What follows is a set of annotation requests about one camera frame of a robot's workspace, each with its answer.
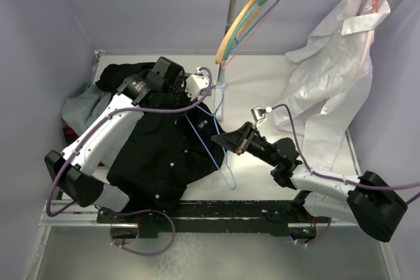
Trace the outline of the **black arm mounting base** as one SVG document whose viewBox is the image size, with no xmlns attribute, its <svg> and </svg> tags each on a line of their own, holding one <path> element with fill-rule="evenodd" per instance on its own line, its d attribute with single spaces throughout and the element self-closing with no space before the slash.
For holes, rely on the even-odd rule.
<svg viewBox="0 0 420 280">
<path fill-rule="evenodd" d="M 291 201 L 182 201 L 169 217 L 178 233 L 264 233 L 302 241 L 318 234 L 316 220 L 297 214 Z M 112 235 L 118 238 L 156 238 L 173 231 L 155 212 L 121 216 L 100 210 L 97 221 L 116 229 Z"/>
</svg>

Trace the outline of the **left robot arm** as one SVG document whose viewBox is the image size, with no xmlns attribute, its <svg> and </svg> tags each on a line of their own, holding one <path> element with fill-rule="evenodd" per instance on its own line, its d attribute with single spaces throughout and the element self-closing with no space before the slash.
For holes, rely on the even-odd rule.
<svg viewBox="0 0 420 280">
<path fill-rule="evenodd" d="M 209 69 L 185 73 L 182 66 L 165 57 L 158 58 L 146 76 L 127 76 L 105 110 L 72 145 L 61 152 L 51 150 L 45 156 L 52 186 L 80 207 L 95 205 L 111 211 L 120 222 L 132 220 L 133 196 L 120 184 L 94 177 L 97 165 L 129 125 L 152 113 L 174 115 L 197 107 L 208 95 L 211 80 Z"/>
</svg>

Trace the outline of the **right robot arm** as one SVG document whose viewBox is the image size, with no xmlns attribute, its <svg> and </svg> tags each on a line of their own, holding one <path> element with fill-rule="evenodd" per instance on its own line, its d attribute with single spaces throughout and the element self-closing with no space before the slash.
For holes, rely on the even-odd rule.
<svg viewBox="0 0 420 280">
<path fill-rule="evenodd" d="M 408 209 L 396 189 L 378 174 L 348 176 L 316 171 L 305 163 L 292 139 L 270 143 L 250 122 L 211 139 L 236 155 L 249 153 L 272 166 L 270 174 L 279 186 L 299 192 L 291 212 L 300 222 L 311 217 L 338 219 L 356 224 L 370 237 L 387 243 Z"/>
</svg>

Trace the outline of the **black button shirt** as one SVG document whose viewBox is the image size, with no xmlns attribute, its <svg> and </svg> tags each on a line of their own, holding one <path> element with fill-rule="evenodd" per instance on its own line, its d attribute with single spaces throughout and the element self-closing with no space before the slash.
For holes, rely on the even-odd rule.
<svg viewBox="0 0 420 280">
<path fill-rule="evenodd" d="M 96 85 L 114 96 L 124 78 L 144 77 L 154 64 L 110 64 Z M 133 196 L 123 212 L 174 209 L 188 184 L 222 167 L 226 152 L 211 140 L 221 133 L 204 103 L 180 114 L 152 113 L 136 123 L 107 174 L 109 183 Z"/>
</svg>

